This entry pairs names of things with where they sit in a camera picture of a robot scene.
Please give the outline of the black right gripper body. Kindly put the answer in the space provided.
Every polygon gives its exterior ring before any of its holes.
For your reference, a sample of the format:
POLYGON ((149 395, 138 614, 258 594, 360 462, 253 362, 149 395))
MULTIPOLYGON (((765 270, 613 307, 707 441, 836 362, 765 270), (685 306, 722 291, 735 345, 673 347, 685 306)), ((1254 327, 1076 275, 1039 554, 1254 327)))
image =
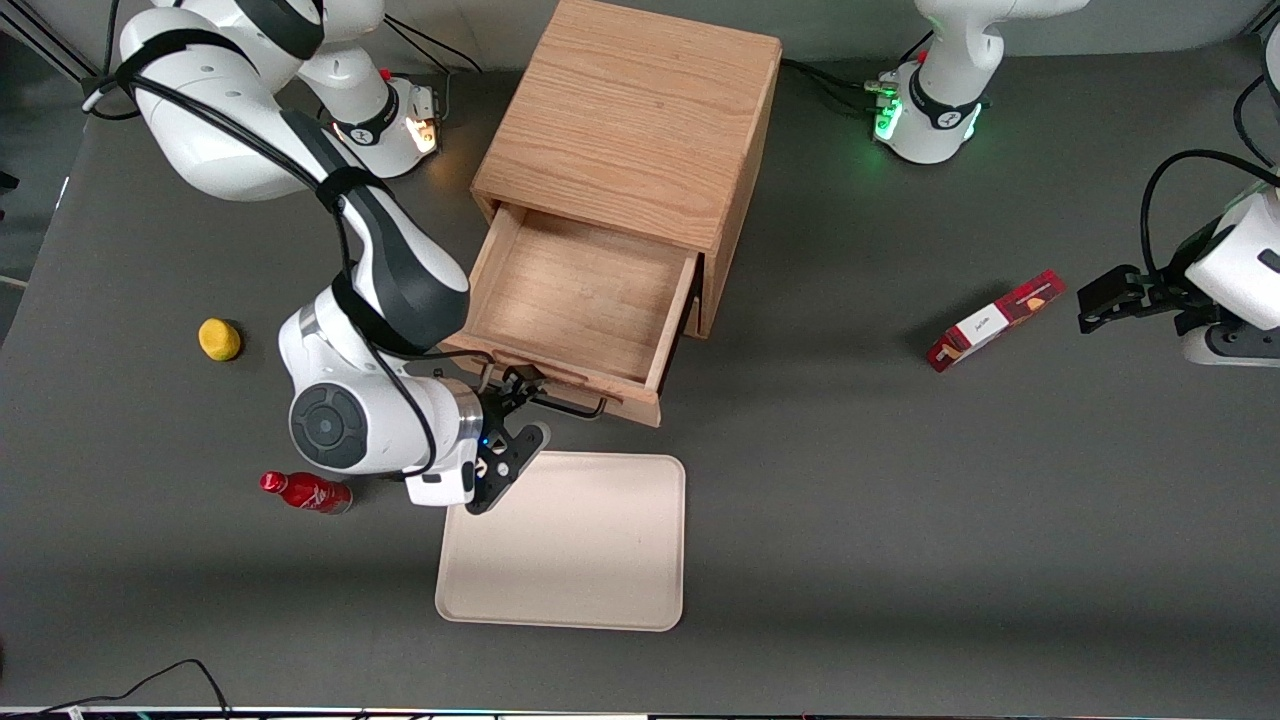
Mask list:
MULTIPOLYGON (((489 413, 488 411, 488 386, 481 389, 477 398, 483 409, 483 430, 480 446, 483 451, 506 451, 512 445, 518 443, 518 428, 508 428, 508 418, 515 413, 489 413)), ((529 401, 529 395, 524 395, 524 405, 529 401)))

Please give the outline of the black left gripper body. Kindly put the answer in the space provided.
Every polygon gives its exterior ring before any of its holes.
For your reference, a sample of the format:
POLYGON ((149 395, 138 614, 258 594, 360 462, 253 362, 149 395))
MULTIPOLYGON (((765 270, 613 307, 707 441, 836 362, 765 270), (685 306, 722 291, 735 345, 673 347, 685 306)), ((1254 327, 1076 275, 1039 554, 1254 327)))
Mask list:
POLYGON ((1185 314, 1193 322, 1215 322, 1216 302, 1203 291, 1178 277, 1164 281, 1157 275, 1138 275, 1144 296, 1135 316, 1146 318, 1164 313, 1185 314))

